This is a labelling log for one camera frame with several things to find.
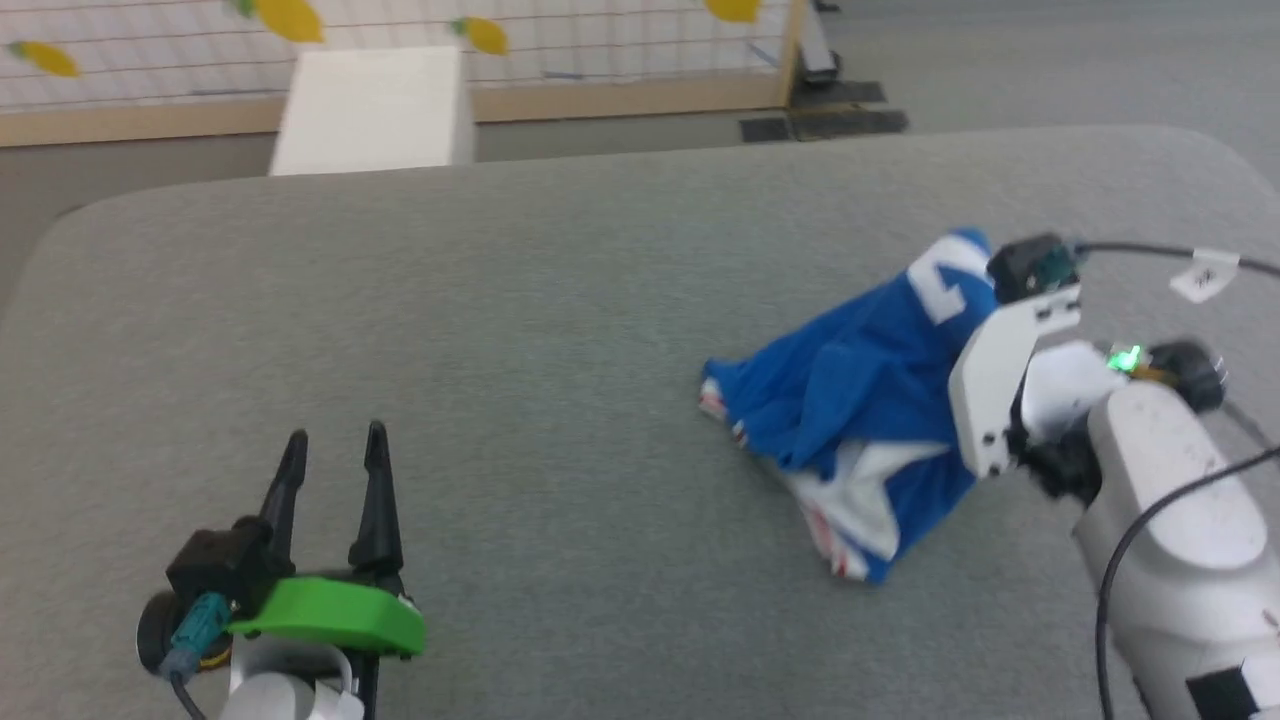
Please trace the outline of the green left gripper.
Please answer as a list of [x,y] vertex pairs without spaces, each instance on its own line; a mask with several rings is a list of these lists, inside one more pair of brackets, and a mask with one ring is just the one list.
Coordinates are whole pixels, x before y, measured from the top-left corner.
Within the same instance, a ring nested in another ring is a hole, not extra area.
[[[256,523],[260,559],[278,582],[252,618],[229,623],[232,635],[275,635],[378,657],[417,657],[426,647],[421,612],[401,594],[325,577],[292,577],[294,506],[306,478],[308,434],[293,430],[269,483]],[[398,577],[404,564],[390,446],[385,425],[371,420],[364,455],[364,506],[348,565],[374,582]]]

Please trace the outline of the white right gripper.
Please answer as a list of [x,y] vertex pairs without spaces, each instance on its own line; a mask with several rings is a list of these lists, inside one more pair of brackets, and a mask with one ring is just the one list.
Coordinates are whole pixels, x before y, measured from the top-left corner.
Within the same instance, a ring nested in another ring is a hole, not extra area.
[[1037,352],[1082,319],[1080,286],[998,306],[970,336],[948,378],[965,468],[983,480],[1014,469],[1025,441],[1060,437],[1102,397],[1102,355],[1085,341]]

